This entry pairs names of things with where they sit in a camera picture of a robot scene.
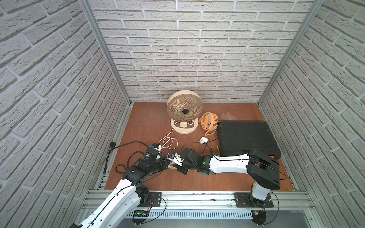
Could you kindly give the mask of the beige red power strip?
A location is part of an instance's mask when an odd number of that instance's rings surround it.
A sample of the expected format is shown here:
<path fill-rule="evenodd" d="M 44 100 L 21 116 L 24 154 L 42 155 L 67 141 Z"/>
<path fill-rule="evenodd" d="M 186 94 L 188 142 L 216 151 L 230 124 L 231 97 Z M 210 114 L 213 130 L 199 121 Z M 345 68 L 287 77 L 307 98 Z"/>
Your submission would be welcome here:
<path fill-rule="evenodd" d="M 180 168 L 180 166 L 179 166 L 178 164 L 174 163 L 174 162 L 172 162 L 172 163 L 170 163 L 170 164 L 168 165 L 168 169 L 172 169 L 172 170 L 176 170 L 176 171 L 178 171 L 178 170 L 179 170 L 179 168 Z"/>

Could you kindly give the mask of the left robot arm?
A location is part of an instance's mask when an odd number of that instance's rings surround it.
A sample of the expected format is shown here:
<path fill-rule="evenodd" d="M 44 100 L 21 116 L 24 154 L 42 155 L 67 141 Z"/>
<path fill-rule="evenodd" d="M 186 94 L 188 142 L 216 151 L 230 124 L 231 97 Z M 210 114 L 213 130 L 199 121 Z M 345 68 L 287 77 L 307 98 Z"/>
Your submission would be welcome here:
<path fill-rule="evenodd" d="M 101 205 L 79 225 L 71 228 L 115 228 L 140 203 L 147 201 L 149 189 L 144 183 L 150 176 L 168 169 L 170 161 L 153 145 L 144 157 L 135 162 L 123 174 L 116 188 Z"/>

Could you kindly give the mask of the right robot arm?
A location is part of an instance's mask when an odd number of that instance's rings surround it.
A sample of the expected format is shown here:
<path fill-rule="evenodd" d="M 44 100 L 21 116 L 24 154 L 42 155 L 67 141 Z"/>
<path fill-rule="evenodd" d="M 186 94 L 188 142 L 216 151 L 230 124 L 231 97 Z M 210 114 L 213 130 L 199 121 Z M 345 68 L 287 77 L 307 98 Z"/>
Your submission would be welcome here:
<path fill-rule="evenodd" d="M 280 189 L 279 162 L 259 150 L 238 156 L 221 157 L 214 154 L 201 156 L 191 149 L 184 149 L 180 154 L 169 155 L 168 159 L 185 175 L 189 170 L 195 170 L 202 175 L 247 174 L 255 180 L 251 200 L 264 202 L 271 190 Z"/>

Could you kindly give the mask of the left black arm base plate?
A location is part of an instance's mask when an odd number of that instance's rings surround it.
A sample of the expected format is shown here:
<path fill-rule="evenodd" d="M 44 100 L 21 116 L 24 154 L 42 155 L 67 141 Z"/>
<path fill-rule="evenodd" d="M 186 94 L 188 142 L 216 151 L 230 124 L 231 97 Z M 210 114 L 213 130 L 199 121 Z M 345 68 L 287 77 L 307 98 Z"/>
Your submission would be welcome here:
<path fill-rule="evenodd" d="M 160 207 L 161 196 L 161 192 L 149 192 L 147 195 L 141 198 L 139 207 Z"/>

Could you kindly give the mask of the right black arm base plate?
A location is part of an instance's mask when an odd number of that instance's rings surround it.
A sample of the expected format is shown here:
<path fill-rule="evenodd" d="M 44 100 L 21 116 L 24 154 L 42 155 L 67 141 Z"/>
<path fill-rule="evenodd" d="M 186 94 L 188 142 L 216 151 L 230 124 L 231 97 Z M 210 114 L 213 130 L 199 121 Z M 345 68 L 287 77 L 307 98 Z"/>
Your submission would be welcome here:
<path fill-rule="evenodd" d="M 237 208 L 273 208 L 274 204 L 270 194 L 262 201 L 252 196 L 250 192 L 235 192 L 234 201 Z"/>

